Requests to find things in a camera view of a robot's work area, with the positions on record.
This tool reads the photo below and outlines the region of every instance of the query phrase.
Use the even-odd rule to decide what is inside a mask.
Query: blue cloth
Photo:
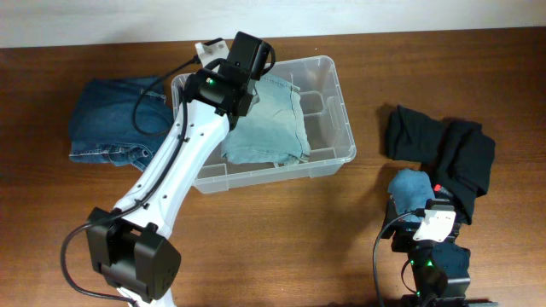
[[[434,198],[430,178],[424,171],[401,170],[389,183],[388,192],[392,194],[398,215],[424,208],[427,200]],[[416,216],[405,217],[406,222],[420,222]]]
[[[299,88],[267,74],[256,84],[259,102],[222,142],[222,157],[230,163],[307,162],[311,147],[305,134]]]
[[[131,123],[138,96],[157,77],[91,80],[79,97],[70,121],[70,160],[81,163],[132,164],[141,171],[151,162],[165,136],[144,136]],[[158,132],[171,127],[163,85],[142,99],[136,112],[141,129]]]

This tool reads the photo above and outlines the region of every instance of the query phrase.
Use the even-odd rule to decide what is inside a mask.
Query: black cloth
[[[446,132],[427,115],[398,106],[386,129],[386,155],[395,160],[438,163],[431,173],[433,186],[447,188],[460,208],[457,219],[472,223],[476,197],[487,194],[495,141],[481,132],[481,124],[453,121]]]
[[[395,160],[432,163],[444,127],[437,120],[408,108],[397,106],[386,129],[386,155]]]
[[[445,133],[432,184],[447,188],[461,203],[464,223],[472,223],[476,197],[487,194],[495,141],[473,122],[452,122]]]

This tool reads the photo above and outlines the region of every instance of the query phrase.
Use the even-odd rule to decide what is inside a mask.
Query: white backdrop
[[[0,0],[0,47],[546,26],[545,0]]]

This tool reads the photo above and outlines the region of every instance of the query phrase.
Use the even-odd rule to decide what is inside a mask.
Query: dark blue jeans
[[[132,164],[144,171],[165,136],[140,134],[132,126],[131,115],[138,96],[156,79],[91,80],[70,121],[70,160],[116,166]],[[165,100],[162,84],[144,96],[136,112],[141,129],[157,132],[172,126],[172,110]]]

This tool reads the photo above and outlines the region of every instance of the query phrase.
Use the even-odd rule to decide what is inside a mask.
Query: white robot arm
[[[63,242],[63,275],[80,293],[133,306],[175,306],[170,287],[181,255],[168,238],[178,210],[212,150],[256,101],[255,82],[275,64],[271,46],[242,32],[231,51],[222,39],[196,47],[203,68],[179,89],[174,124],[146,171],[111,212],[95,208]],[[68,243],[84,230],[93,270],[124,297],[84,290],[68,274]]]

